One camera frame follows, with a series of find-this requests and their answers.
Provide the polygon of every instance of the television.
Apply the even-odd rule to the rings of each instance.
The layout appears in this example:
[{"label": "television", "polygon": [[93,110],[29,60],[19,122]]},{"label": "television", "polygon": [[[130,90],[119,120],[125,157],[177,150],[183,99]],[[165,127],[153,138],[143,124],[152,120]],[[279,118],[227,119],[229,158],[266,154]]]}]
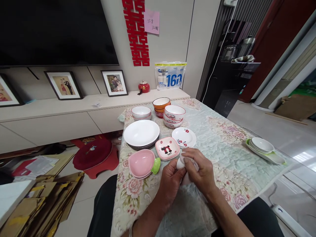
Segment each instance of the television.
[{"label": "television", "polygon": [[0,68],[119,64],[100,0],[3,0],[0,9]]}]

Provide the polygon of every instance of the red stool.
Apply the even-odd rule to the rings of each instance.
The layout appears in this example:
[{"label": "red stool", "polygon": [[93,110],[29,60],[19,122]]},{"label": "red stool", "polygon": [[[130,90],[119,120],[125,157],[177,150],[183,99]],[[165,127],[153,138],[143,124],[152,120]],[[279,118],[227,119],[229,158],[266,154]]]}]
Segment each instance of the red stool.
[{"label": "red stool", "polygon": [[105,170],[115,170],[119,164],[118,149],[107,139],[95,140],[84,145],[73,158],[77,170],[84,171],[90,179]]}]

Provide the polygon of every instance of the picture frame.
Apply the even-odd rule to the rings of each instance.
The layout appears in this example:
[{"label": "picture frame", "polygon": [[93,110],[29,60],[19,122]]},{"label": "picture frame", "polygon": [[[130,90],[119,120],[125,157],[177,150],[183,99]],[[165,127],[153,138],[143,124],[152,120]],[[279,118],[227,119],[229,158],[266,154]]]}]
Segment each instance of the picture frame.
[{"label": "picture frame", "polygon": [[11,85],[6,74],[0,73],[0,107],[19,106],[25,103]]},{"label": "picture frame", "polygon": [[83,99],[72,71],[44,71],[59,100]]},{"label": "picture frame", "polygon": [[108,96],[128,95],[123,70],[101,70]]}]

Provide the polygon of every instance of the tile floor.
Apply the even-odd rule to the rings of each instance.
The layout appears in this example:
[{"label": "tile floor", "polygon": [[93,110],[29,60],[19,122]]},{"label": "tile floor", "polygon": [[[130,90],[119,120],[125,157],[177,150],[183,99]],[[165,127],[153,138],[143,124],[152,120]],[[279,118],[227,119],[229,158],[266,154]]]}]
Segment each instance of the tile floor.
[{"label": "tile floor", "polygon": [[[236,103],[228,119],[269,140],[275,147],[300,162],[276,181],[277,189],[270,198],[271,202],[268,196],[273,192],[274,186],[261,197],[269,205],[282,206],[311,236],[316,236],[316,219],[311,216],[316,216],[316,201],[311,198],[316,198],[316,122],[308,121],[308,126],[302,125],[267,115],[241,101]],[[77,150],[72,147],[66,152],[76,153]],[[76,171],[70,161],[60,175]],[[102,184],[117,173],[118,169],[115,169],[101,173],[94,180],[84,178],[68,220],[59,225],[56,237],[87,236],[94,197]],[[285,237],[294,236],[282,222],[280,226]]]}]

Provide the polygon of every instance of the cabinet drawer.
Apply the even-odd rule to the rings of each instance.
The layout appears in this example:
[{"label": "cabinet drawer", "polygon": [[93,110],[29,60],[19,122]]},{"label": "cabinet drawer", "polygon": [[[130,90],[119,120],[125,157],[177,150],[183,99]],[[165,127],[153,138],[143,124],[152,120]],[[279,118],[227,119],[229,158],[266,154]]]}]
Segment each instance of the cabinet drawer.
[{"label": "cabinet drawer", "polygon": [[101,134],[87,112],[4,122],[2,125],[36,145]]},{"label": "cabinet drawer", "polygon": [[89,111],[89,115],[101,130],[102,133],[113,132],[122,130],[124,128],[124,123],[118,120],[118,116],[127,108],[133,108],[135,106],[145,106],[145,104],[141,105],[133,105],[133,106],[124,106],[112,109],[104,109],[104,110],[95,110]]},{"label": "cabinet drawer", "polygon": [[36,147],[23,137],[0,125],[0,154]]}]

